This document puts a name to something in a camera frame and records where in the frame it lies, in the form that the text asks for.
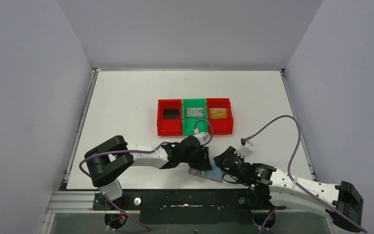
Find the tan leather card holder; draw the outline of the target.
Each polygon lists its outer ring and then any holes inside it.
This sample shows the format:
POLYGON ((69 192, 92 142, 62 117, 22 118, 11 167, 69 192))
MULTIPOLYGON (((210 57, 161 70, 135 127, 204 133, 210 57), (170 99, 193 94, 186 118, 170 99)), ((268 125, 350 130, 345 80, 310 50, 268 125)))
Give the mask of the tan leather card holder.
POLYGON ((212 166, 211 170, 202 171, 202 170, 198 170, 198 169, 189 168, 188 174, 192 175, 192 176, 198 176, 200 178, 204 178, 204 179, 207 179, 207 180, 215 181, 215 182, 218 182, 218 183, 222 183, 224 173, 222 172, 222 170, 219 167, 216 166, 213 157, 210 158, 210 164, 212 166))

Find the green plastic bin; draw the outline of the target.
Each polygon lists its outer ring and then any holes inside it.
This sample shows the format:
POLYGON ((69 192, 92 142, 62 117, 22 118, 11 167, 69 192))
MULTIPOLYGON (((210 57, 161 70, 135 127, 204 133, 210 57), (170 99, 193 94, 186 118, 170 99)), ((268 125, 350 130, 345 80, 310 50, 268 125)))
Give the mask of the green plastic bin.
POLYGON ((204 119, 208 120, 207 117, 207 105, 206 105, 206 99, 205 98, 186 98, 182 100, 182 114, 183 114, 183 135, 193 135, 194 134, 194 128, 198 128, 200 132, 206 132, 208 129, 208 124, 206 122, 200 121, 196 124, 197 121, 204 119), (204 117, 203 118, 191 118, 191 117, 185 117, 185 109, 186 108, 204 108, 204 117))

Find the red plastic bin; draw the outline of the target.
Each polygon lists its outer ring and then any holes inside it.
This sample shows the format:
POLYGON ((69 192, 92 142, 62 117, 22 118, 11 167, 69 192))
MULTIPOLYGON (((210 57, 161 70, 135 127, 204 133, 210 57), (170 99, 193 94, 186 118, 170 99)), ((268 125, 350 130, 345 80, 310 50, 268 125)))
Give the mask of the red plastic bin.
POLYGON ((181 136, 183 134, 182 100, 159 99, 157 106, 157 134, 161 137, 181 136), (163 119, 164 109, 179 109, 179 119, 163 119))
POLYGON ((231 135, 233 133, 234 118, 231 109, 231 102, 229 98, 207 98, 207 116, 208 121, 213 127, 213 130, 208 128, 214 135, 231 135), (226 108, 228 110, 227 119, 210 119, 210 108, 226 108))

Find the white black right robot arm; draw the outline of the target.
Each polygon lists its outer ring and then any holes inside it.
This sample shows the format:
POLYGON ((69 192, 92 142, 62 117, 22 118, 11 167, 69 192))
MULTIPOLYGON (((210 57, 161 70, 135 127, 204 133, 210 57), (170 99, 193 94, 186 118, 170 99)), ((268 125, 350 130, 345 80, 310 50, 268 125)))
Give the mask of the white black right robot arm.
POLYGON ((250 207, 295 208, 320 215, 343 230, 365 232, 361 226, 364 198, 350 182, 327 184, 290 175, 270 165, 248 163, 233 147, 214 161, 236 183, 248 187, 250 207))

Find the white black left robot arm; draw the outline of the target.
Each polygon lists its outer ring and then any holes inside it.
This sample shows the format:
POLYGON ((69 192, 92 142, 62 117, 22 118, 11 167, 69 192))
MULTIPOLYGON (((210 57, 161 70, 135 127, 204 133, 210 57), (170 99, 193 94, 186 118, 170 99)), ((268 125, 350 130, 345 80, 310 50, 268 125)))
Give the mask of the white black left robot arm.
POLYGON ((199 132, 181 142, 162 142, 157 147, 128 147, 123 136, 114 136, 89 150, 79 163, 80 170, 94 187, 111 201, 120 199, 123 191, 118 177, 131 166, 172 169, 181 163, 190 168, 209 171, 212 165, 207 144, 212 136, 199 132))

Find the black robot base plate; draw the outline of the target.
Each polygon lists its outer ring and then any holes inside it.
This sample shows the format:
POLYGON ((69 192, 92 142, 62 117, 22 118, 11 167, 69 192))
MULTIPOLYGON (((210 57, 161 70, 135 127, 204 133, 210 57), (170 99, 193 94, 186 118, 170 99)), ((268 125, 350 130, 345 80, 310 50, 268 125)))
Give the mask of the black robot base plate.
POLYGON ((114 218, 116 206, 146 225, 159 224, 262 224, 273 205, 249 189, 124 190, 111 205, 95 193, 93 210, 114 218))

